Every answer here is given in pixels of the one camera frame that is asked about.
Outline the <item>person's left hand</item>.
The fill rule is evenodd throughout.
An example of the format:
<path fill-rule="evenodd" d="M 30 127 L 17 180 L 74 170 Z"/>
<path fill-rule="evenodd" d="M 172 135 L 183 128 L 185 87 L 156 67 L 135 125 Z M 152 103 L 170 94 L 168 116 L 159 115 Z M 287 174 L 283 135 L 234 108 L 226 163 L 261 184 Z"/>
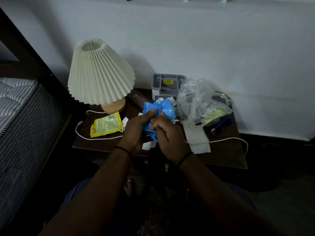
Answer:
<path fill-rule="evenodd" d="M 143 125 L 136 125 L 136 117 L 127 122 L 123 136 L 117 145 L 130 151 L 133 156 L 136 156 L 143 146 Z"/>

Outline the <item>person's right hand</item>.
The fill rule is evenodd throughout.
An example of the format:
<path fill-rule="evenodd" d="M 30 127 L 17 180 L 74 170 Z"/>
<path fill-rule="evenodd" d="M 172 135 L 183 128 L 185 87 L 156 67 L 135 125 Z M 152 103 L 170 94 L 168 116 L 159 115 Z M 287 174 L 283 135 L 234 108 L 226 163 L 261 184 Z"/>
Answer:
<path fill-rule="evenodd" d="M 162 153 L 175 165 L 187 152 L 191 151 L 181 127 L 173 124 L 170 119 L 168 119 L 167 130 L 159 128 L 155 131 Z"/>

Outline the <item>person's right forearm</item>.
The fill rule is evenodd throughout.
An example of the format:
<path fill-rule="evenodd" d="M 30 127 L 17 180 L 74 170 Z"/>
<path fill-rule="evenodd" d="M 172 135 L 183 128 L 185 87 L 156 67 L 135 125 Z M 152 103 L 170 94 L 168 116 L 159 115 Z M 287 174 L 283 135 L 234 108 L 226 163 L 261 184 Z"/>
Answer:
<path fill-rule="evenodd" d="M 189 156 L 179 169 L 224 235 L 286 236 L 227 187 L 195 154 Z"/>

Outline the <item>person's left forearm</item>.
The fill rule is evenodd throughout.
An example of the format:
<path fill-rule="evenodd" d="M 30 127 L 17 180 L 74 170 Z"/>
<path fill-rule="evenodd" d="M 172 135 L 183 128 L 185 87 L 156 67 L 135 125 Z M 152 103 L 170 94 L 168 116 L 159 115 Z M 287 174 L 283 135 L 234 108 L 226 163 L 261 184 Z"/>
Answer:
<path fill-rule="evenodd" d="M 114 149 L 89 183 L 58 212 L 38 236 L 102 236 L 111 222 L 131 164 Z"/>

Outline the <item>dark brown book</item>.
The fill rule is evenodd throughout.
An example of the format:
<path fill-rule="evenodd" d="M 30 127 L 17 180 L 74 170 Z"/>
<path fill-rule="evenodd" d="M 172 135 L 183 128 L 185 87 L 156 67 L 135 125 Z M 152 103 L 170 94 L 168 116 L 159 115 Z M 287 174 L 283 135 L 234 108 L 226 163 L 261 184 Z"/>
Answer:
<path fill-rule="evenodd" d="M 127 97 L 131 100 L 132 103 L 137 105 L 141 111 L 144 110 L 144 103 L 154 103 L 154 101 L 149 98 L 145 93 L 149 93 L 149 90 L 146 89 L 132 89 L 130 93 L 127 94 Z"/>

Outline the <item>wooden lamp base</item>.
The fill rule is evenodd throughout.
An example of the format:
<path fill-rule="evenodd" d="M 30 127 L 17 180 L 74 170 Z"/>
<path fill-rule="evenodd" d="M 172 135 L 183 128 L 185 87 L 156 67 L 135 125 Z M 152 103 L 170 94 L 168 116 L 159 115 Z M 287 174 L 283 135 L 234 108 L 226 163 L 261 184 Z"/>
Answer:
<path fill-rule="evenodd" d="M 101 104 L 101 108 L 104 110 L 105 113 L 111 115 L 115 112 L 122 112 L 126 107 L 126 99 L 123 97 L 122 99 L 117 100 L 116 102 Z"/>

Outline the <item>grey plastic organizer box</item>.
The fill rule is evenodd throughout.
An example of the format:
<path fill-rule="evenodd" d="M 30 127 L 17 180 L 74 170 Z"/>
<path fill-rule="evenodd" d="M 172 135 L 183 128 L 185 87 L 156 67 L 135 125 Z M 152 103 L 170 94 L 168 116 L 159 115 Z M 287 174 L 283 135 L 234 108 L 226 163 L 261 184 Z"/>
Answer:
<path fill-rule="evenodd" d="M 155 102 L 159 98 L 167 99 L 173 97 L 177 99 L 181 84 L 187 79 L 184 75 L 154 74 L 152 78 L 152 100 Z"/>

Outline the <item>yellow snack packet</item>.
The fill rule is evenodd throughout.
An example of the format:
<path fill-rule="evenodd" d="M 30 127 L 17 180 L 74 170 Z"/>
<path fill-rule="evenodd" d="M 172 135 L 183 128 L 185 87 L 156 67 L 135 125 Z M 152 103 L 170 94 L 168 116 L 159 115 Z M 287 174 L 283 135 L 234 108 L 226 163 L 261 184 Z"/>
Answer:
<path fill-rule="evenodd" d="M 115 112 L 106 117 L 96 119 L 90 129 L 90 137 L 99 137 L 116 132 L 121 132 L 123 124 L 119 112 Z"/>

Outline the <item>black left wrist band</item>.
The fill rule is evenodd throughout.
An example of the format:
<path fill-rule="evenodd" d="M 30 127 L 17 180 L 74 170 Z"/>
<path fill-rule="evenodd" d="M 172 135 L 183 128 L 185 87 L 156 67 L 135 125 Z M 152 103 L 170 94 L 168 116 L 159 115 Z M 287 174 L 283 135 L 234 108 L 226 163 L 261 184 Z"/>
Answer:
<path fill-rule="evenodd" d="M 128 151 L 127 149 L 125 149 L 124 147 L 120 147 L 120 146 L 115 146 L 114 149 L 119 149 L 121 151 L 124 151 L 126 154 L 128 154 L 131 158 L 133 157 L 133 154 Z"/>

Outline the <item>black wrist band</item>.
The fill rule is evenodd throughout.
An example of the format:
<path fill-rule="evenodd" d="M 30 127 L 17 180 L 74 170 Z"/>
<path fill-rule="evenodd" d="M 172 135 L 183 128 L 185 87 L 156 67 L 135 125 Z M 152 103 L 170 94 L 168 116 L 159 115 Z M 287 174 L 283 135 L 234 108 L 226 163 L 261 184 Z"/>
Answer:
<path fill-rule="evenodd" d="M 187 152 L 181 159 L 180 161 L 176 164 L 176 167 L 179 168 L 180 165 L 189 157 L 193 154 L 192 151 Z"/>
<path fill-rule="evenodd" d="M 124 147 L 120 147 L 120 146 L 115 146 L 114 149 L 119 149 L 121 151 L 124 151 L 126 154 L 128 154 L 131 158 L 133 157 L 133 154 L 128 151 L 127 149 L 125 149 Z"/>

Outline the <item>white tissue paper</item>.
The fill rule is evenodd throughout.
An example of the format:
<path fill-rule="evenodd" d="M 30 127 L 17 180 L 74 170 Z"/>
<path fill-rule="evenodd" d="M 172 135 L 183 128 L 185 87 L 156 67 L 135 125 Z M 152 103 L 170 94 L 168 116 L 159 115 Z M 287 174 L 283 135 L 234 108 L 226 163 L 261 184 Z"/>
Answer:
<path fill-rule="evenodd" d="M 210 153 L 210 144 L 202 126 L 183 125 L 187 143 L 194 154 Z"/>

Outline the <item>clear crumpled plastic bag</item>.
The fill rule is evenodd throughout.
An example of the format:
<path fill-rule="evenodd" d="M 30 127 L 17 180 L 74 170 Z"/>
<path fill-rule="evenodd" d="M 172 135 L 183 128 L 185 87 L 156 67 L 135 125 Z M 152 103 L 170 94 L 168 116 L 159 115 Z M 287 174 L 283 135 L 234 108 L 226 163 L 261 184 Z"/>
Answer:
<path fill-rule="evenodd" d="M 204 79 L 186 79 L 180 86 L 176 102 L 182 125 L 210 126 L 233 113 L 230 106 L 212 99 L 215 91 Z"/>

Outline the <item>black right wrist band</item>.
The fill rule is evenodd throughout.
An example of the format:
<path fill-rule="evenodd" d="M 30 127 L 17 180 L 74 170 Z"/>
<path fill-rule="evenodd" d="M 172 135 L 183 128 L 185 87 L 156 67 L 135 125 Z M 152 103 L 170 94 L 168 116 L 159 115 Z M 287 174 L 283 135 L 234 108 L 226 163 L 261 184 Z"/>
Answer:
<path fill-rule="evenodd" d="M 189 157 L 193 154 L 192 151 L 187 152 L 181 159 L 180 161 L 176 164 L 176 167 L 179 168 L 180 165 Z"/>

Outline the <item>blue pen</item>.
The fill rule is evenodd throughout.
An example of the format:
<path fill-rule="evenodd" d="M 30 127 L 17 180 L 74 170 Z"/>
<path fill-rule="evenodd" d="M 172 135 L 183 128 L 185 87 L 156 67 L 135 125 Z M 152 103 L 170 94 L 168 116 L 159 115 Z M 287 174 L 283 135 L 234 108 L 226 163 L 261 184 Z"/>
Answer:
<path fill-rule="evenodd" d="M 221 117 L 219 121 L 213 125 L 211 125 L 211 130 L 209 131 L 211 137 L 215 137 L 222 133 L 222 131 L 228 128 L 232 124 L 232 117 L 230 115 L 226 115 Z"/>

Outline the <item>pleated cream lampshade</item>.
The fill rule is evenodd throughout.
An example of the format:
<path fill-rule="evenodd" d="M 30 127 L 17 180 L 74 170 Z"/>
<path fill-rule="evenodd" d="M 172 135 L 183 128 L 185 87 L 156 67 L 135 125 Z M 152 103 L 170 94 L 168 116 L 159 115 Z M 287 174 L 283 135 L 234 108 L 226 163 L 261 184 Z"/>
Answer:
<path fill-rule="evenodd" d="M 116 102 L 133 90 L 135 79 L 132 66 L 102 39 L 75 45 L 67 85 L 75 100 L 91 105 Z"/>

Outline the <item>metal round tin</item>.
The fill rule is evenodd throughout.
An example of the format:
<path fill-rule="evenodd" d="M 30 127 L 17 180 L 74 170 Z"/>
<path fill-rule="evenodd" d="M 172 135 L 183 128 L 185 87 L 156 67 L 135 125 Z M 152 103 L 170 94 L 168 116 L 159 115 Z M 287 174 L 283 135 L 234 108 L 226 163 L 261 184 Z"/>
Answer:
<path fill-rule="evenodd" d="M 221 102 L 223 104 L 225 104 L 226 106 L 230 106 L 230 103 L 231 103 L 231 99 L 228 95 L 222 93 L 222 92 L 219 92 L 219 91 L 215 91 L 212 95 L 212 99 L 213 100 L 216 100 L 218 102 Z"/>

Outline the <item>brown wooden bedside table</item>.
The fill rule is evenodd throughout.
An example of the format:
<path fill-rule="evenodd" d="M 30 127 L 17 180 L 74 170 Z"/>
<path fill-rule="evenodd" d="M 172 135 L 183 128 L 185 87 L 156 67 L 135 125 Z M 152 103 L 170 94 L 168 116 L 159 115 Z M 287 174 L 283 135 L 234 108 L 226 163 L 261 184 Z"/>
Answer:
<path fill-rule="evenodd" d="M 80 136 L 76 137 L 73 143 L 73 148 L 82 149 L 85 155 L 93 161 L 105 159 L 105 153 L 110 153 L 114 147 L 119 143 L 122 132 L 116 132 L 99 138 L 90 137 L 90 127 L 95 119 L 102 118 L 106 114 L 89 113 L 81 126 L 79 126 Z M 206 165 L 214 165 L 220 167 L 231 167 L 238 169 L 247 169 L 245 159 L 246 147 L 238 139 L 239 132 L 235 121 L 234 113 L 231 114 L 232 124 L 224 129 L 221 134 L 211 137 L 209 131 L 211 127 L 204 127 L 204 132 L 209 141 L 223 140 L 219 142 L 210 143 L 210 153 L 198 154 L 199 159 Z"/>

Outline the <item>person's foot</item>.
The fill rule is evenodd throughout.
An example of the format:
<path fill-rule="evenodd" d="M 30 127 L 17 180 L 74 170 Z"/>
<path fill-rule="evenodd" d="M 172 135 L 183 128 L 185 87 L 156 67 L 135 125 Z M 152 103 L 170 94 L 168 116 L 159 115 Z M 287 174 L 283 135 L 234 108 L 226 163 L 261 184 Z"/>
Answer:
<path fill-rule="evenodd" d="M 128 178 L 127 183 L 124 185 L 124 191 L 126 192 L 129 198 L 132 197 L 133 193 L 133 181 L 131 178 Z"/>

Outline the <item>person's blue shorts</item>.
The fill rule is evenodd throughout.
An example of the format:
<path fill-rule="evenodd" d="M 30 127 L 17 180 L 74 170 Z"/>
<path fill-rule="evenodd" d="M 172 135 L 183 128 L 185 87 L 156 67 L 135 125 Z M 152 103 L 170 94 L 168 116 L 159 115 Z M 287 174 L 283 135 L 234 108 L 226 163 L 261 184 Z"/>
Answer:
<path fill-rule="evenodd" d="M 77 185 L 72 188 L 64 197 L 64 200 L 58 210 L 58 212 L 60 212 L 62 209 L 65 208 L 65 206 L 68 205 L 68 203 L 72 200 L 72 198 L 74 198 L 78 193 L 81 192 L 81 190 L 89 183 L 89 181 L 92 178 L 87 178 L 85 180 L 80 181 L 79 183 L 77 183 Z"/>

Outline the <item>striped grey mattress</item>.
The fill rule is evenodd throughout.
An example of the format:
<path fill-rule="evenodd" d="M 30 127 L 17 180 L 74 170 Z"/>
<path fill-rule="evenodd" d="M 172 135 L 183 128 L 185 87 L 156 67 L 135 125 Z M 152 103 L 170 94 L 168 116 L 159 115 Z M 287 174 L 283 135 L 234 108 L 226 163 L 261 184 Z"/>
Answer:
<path fill-rule="evenodd" d="M 66 117 L 38 80 L 0 77 L 0 232 L 24 203 Z"/>

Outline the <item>dark wooden bed frame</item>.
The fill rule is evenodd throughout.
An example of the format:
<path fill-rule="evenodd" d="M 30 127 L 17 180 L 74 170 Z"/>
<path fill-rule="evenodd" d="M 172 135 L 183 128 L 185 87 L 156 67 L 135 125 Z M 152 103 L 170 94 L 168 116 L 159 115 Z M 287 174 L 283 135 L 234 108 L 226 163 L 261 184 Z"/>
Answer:
<path fill-rule="evenodd" d="M 17 61 L 0 60 L 0 77 L 38 80 L 62 106 L 67 117 L 33 187 L 11 224 L 0 236 L 37 235 L 58 211 L 71 169 L 74 134 L 73 103 L 69 94 L 0 7 L 0 42 Z"/>

